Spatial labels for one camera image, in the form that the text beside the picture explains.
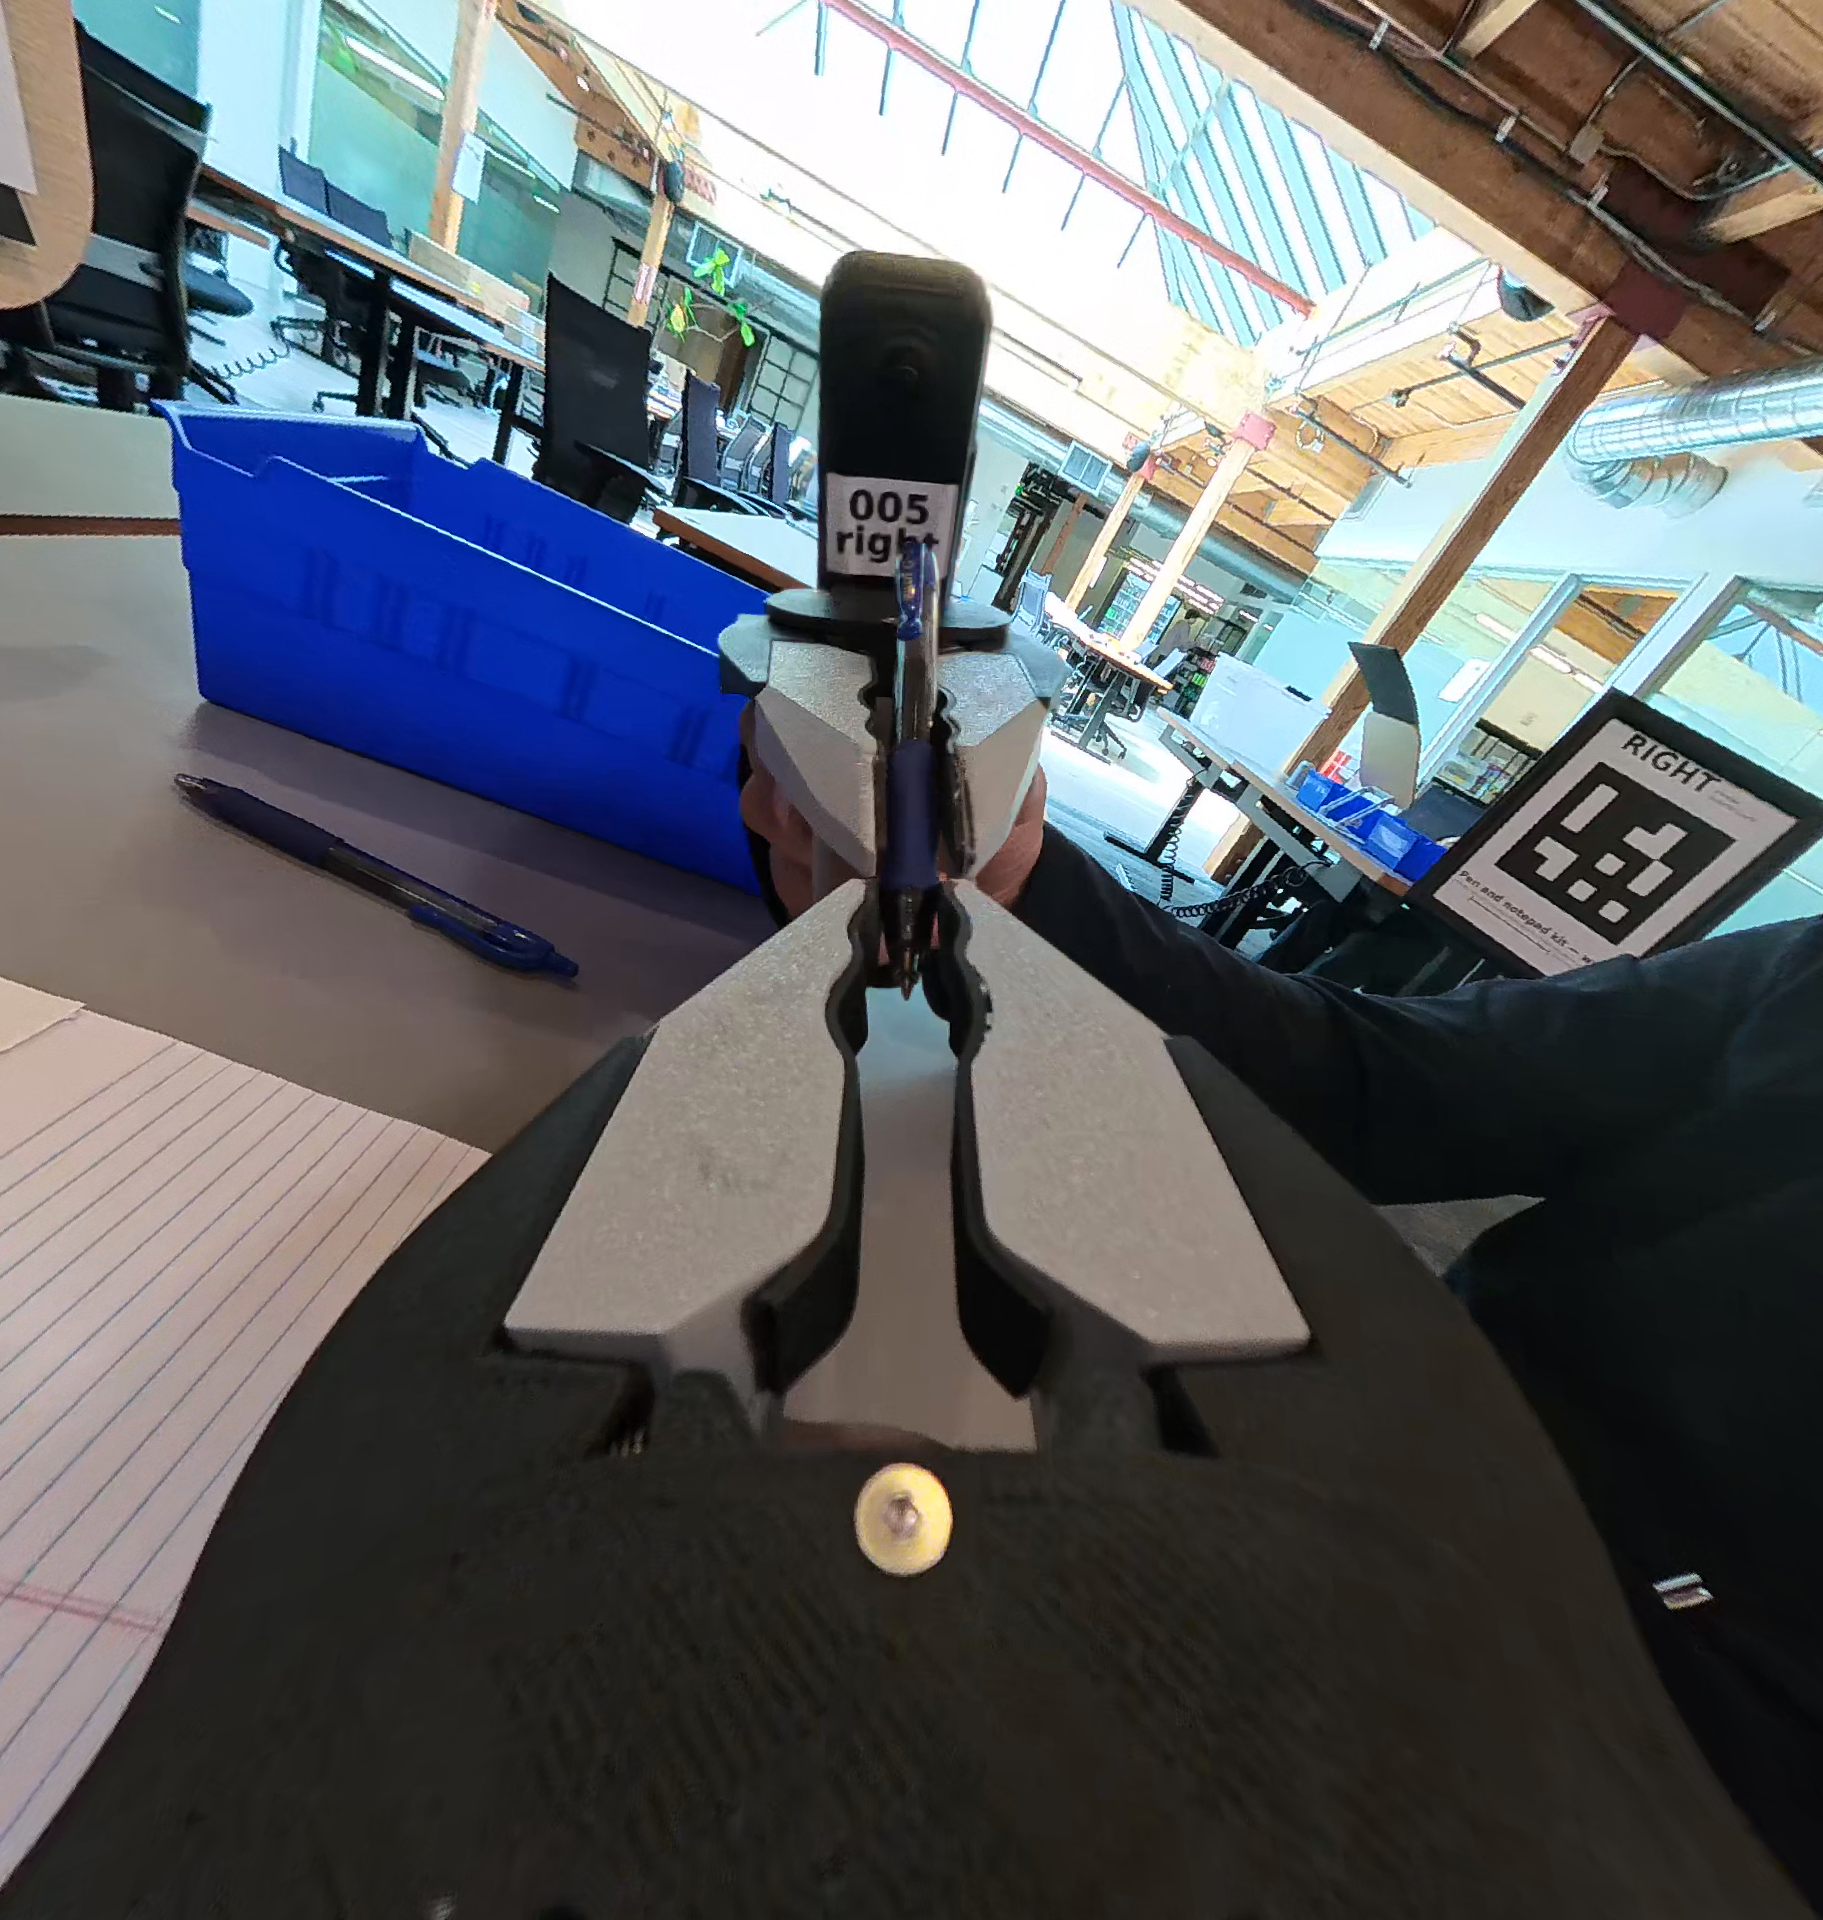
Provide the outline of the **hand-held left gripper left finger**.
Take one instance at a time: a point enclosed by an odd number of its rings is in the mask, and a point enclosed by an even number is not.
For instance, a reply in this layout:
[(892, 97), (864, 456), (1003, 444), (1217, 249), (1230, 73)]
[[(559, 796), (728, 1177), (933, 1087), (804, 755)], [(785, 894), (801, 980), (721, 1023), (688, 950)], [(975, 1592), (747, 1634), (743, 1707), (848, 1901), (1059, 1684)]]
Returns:
[(668, 1012), (596, 1129), (505, 1330), (730, 1387), (794, 1387), (861, 1261), (864, 881)]

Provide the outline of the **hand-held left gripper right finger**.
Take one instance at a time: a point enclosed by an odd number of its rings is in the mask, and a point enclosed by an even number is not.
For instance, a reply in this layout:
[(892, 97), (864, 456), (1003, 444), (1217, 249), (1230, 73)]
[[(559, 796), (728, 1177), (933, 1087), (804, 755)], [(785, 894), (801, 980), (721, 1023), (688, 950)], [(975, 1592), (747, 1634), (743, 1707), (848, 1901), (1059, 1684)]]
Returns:
[(961, 1323), (1009, 1395), (1311, 1345), (1176, 1045), (974, 881), (933, 996), (954, 1053)]

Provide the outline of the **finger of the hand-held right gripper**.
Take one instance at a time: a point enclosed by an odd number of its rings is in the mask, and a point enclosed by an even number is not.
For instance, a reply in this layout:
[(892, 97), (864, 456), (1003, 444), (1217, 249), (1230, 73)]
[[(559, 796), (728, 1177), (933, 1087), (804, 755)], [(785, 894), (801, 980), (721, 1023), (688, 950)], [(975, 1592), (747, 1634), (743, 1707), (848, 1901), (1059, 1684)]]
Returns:
[(974, 881), (1016, 835), (1051, 722), (1044, 645), (950, 649), (936, 678), (941, 875)]
[(887, 744), (874, 703), (867, 651), (776, 641), (754, 737), (791, 809), (812, 835), (812, 866), (879, 881)]

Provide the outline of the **blue retractable pen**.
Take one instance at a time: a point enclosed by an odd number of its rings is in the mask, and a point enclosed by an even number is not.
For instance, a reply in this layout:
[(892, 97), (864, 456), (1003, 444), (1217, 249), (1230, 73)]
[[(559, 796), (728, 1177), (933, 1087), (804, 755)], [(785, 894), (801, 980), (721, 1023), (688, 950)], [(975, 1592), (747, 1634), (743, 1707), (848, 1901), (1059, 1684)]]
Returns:
[(936, 538), (901, 555), (894, 696), (882, 836), (882, 954), (901, 996), (910, 996), (936, 926), (936, 690), (941, 690), (941, 566)]
[(195, 801), (207, 821), (246, 835), (251, 842), (281, 850), (305, 866), (319, 866), (386, 905), (407, 915), (418, 926), (449, 936), (473, 959), (514, 973), (576, 980), (582, 967), (559, 954), (548, 936), (490, 915), (478, 903), (445, 894), (438, 886), (399, 870), (395, 863), (350, 846), (342, 835), (309, 825), (240, 786), (176, 771), (176, 796)]

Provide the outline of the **white lined legal pad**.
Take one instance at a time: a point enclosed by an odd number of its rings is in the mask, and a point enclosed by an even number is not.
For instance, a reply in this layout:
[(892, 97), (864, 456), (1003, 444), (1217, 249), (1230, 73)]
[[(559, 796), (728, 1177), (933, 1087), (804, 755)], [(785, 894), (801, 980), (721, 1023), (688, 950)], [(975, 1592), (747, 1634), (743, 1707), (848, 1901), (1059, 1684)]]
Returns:
[(0, 1889), (305, 1360), (485, 1152), (0, 980)]

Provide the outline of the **wooden office desk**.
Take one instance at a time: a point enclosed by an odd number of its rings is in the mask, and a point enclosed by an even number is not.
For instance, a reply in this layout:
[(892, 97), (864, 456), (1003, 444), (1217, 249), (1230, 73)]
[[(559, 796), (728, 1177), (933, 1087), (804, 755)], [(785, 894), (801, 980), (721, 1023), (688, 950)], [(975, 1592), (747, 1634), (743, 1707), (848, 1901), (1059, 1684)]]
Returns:
[(1309, 886), (1332, 903), (1347, 903), (1355, 887), (1376, 887), (1403, 903), (1414, 887), (1414, 875), (1403, 875), (1314, 814), (1283, 779), (1255, 771), (1247, 762), (1213, 745), (1189, 715), (1162, 713), (1162, 745), (1176, 753), (1200, 786), (1197, 800), (1176, 809), (1176, 850), (1189, 850), (1189, 821), (1206, 796), (1223, 796), (1233, 809), (1206, 863), (1181, 863), (1181, 875), (1213, 875), (1227, 887), (1243, 887), (1283, 866), (1311, 866)]
[(457, 345), (478, 357), (498, 384), (482, 403), (495, 423), (490, 458), (507, 464), (514, 444), (535, 435), (522, 403), (544, 378), (544, 322), (517, 314), (490, 292), (473, 287), (469, 263), (445, 273), (412, 253), (378, 246), (367, 228), (342, 221), (337, 215), (289, 203), (281, 194), (232, 181), (219, 167), (199, 173), (191, 203), (199, 228), (269, 246), (289, 263), (329, 263), (350, 273), (352, 298), (367, 302), (367, 322), (357, 328), (357, 417), (406, 421), (418, 395), (418, 347), (428, 337)]
[(819, 538), (791, 519), (747, 510), (652, 507), (663, 543), (767, 591), (819, 590)]

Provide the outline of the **person's right hand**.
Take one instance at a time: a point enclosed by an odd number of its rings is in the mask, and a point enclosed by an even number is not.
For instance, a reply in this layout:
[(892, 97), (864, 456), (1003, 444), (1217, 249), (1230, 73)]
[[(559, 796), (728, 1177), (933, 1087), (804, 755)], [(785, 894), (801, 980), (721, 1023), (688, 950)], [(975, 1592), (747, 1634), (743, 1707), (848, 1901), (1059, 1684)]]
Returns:
[[(819, 829), (791, 801), (778, 779), (763, 766), (758, 745), (743, 745), (743, 755), (747, 779), (739, 786), (739, 814), (747, 836), (767, 846), (769, 894), (778, 903), (776, 921), (791, 923), (819, 899), (850, 881), (850, 863), (845, 863), (845, 854), (821, 846)], [(1051, 814), (1051, 782), (1044, 768), (1036, 768), (1007, 842), (974, 870), (974, 886), (979, 894), (999, 899), (1003, 905), (1016, 905), (1039, 859), (1044, 814)]]

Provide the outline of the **green hanging decoration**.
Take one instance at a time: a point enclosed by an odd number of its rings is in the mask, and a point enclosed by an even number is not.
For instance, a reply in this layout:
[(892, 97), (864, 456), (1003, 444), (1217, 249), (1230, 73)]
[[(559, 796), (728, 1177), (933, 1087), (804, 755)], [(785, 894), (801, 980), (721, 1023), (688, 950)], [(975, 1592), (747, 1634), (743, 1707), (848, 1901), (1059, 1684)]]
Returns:
[(736, 265), (739, 265), (736, 253), (716, 249), (716, 253), (697, 265), (697, 273), (680, 282), (680, 292), (673, 298), (673, 304), (668, 304), (668, 314), (663, 314), (663, 328), (673, 329), (673, 337), (680, 337), (680, 345), (688, 337), (688, 329), (693, 329), (693, 322), (697, 322), (697, 302), (707, 298), (707, 302), (716, 302), (716, 304), (728, 314), (736, 337), (739, 337), (743, 347), (758, 347), (758, 328), (754, 328), (754, 316), (747, 316), (747, 304), (736, 298), (736, 281), (730, 281)]

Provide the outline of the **red steel beam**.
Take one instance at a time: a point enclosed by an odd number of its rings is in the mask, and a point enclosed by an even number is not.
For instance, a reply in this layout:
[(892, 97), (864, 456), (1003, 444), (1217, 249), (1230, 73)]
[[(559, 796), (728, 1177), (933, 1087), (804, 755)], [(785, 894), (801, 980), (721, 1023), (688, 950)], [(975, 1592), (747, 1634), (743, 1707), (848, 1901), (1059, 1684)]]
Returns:
[(916, 73), (923, 73), (931, 80), (945, 87), (954, 103), (974, 103), (994, 123), (1016, 131), (1020, 145), (1032, 142), (1039, 154), (1053, 154), (1059, 162), (1067, 162), (1083, 186), (1097, 186), (1111, 197), (1118, 197), (1123, 207), (1131, 207), (1145, 221), (1166, 233), (1176, 246), (1210, 259), (1227, 273), (1233, 273), (1247, 287), (1255, 287), (1262, 298), (1277, 302), (1288, 314), (1293, 314), (1293, 316), (1311, 314), (1311, 302), (1293, 282), (1288, 282), (1283, 273), (1275, 273), (1255, 259), (1239, 253), (1233, 246), (1227, 246), (1223, 235), (1213, 235), (1197, 217), (1189, 217), (1176, 207), (1166, 207), (1166, 197), (1156, 187), (1150, 187), (1145, 181), (1131, 181), (1125, 173), (1105, 162), (1102, 158), (1102, 142), (1067, 138), (1061, 130), (1039, 119), (1036, 108), (1024, 108), (1020, 97), (1009, 97), (999, 87), (979, 80), (974, 73), (966, 55), (950, 61), (945, 50), (936, 50), (933, 44), (910, 35), (901, 21), (901, 14), (879, 14), (874, 3), (854, 3), (854, 0), (819, 0), (819, 21), (824, 27), (832, 16), (848, 21), (850, 29), (867, 35), (874, 44), (882, 44), (882, 50), (887, 50), (882, 111), (892, 108), (892, 87), (887, 87), (892, 80), (892, 63), (905, 61)]

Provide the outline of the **blue plastic bin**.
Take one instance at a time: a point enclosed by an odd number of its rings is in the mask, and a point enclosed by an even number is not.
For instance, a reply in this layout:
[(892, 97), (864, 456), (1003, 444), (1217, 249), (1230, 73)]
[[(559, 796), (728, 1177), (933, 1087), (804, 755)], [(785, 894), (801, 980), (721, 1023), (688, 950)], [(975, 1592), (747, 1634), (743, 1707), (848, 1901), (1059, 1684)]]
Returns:
[(767, 591), (420, 428), (156, 401), (202, 701), (758, 894)]

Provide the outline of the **white cardboard box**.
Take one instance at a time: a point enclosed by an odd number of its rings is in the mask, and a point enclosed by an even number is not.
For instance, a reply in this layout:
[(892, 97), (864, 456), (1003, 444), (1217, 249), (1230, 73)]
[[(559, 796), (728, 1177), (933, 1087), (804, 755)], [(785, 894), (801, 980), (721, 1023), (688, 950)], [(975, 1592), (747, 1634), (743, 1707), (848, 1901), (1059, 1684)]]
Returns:
[(1429, 730), (1440, 726), (1446, 685), (1462, 661), (1433, 641), (1408, 651), (1350, 641), (1350, 657), (1367, 696), (1355, 782), (1408, 813), (1421, 796)]

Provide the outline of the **small blue storage bin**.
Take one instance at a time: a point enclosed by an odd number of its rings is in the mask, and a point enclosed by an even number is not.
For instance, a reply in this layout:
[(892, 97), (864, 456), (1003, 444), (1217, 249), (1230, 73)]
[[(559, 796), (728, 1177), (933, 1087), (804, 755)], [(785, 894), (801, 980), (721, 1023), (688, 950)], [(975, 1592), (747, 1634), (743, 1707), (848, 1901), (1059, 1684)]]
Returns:
[(1340, 846), (1363, 850), (1403, 881), (1423, 881), (1451, 850), (1414, 829), (1376, 786), (1336, 782), (1311, 766), (1300, 766), (1290, 796), (1322, 829), (1336, 835)]

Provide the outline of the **black framed marker sign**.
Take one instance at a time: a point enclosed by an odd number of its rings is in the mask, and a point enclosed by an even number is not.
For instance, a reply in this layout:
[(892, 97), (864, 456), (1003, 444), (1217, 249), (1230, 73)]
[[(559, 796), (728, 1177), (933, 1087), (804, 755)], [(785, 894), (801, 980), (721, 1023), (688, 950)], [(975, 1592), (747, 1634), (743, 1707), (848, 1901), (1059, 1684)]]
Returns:
[(1819, 796), (1603, 690), (1408, 905), (1514, 973), (1565, 973), (1718, 933), (1819, 842)]

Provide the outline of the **wooden support post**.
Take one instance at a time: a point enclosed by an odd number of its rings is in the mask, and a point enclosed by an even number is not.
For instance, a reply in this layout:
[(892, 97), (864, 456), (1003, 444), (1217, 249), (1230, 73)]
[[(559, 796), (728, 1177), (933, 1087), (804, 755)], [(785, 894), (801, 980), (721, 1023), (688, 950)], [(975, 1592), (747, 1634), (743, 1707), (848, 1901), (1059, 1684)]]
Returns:
[(495, 0), (462, 0), (462, 9), (457, 9), (457, 35), (451, 35), (449, 80), (445, 80), (435, 197), (432, 197), (432, 215), (428, 215), (428, 235), (445, 253), (462, 249), (462, 221), (466, 221), (466, 207), (469, 207), (462, 194), (462, 176), (466, 176), (469, 151), (473, 151), (473, 123), (478, 123), (482, 75), (490, 63), (495, 21), (498, 21)]
[[(1644, 271), (1627, 271), (1623, 282), (1575, 314), (1575, 337), (1565, 361), (1540, 384), (1540, 392), (1517, 406), (1514, 423), (1498, 444), (1498, 456), (1465, 502), (1440, 519), (1423, 555), (1410, 564), (1403, 585), (1390, 591), (1380, 612), (1367, 628), (1367, 645), (1386, 645), (1399, 657), (1429, 632), (1429, 623), (1446, 610), (1451, 591), (1465, 581), (1482, 544), (1498, 538), (1514, 502), (1528, 486), (1548, 468), (1570, 423), (1603, 395), (1609, 378), (1638, 347), (1638, 304), (1653, 292)], [(1293, 771), (1300, 762), (1322, 768), (1331, 753), (1336, 753), (1350, 730), (1367, 713), (1363, 666), (1350, 666), (1332, 681), (1331, 715), (1283, 755), (1283, 771)], [(1230, 881), (1262, 846), (1255, 825), (1230, 829), (1210, 859), (1213, 881)]]

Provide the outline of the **silver ventilation duct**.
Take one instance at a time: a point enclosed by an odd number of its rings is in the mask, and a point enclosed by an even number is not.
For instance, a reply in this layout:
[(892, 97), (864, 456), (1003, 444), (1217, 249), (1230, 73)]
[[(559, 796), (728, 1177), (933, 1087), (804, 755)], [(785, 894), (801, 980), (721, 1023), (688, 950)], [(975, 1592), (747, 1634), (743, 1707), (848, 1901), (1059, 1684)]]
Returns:
[(1614, 510), (1696, 514), (1727, 473), (1706, 451), (1823, 438), (1823, 357), (1748, 378), (1594, 403), (1565, 438), (1565, 468)]

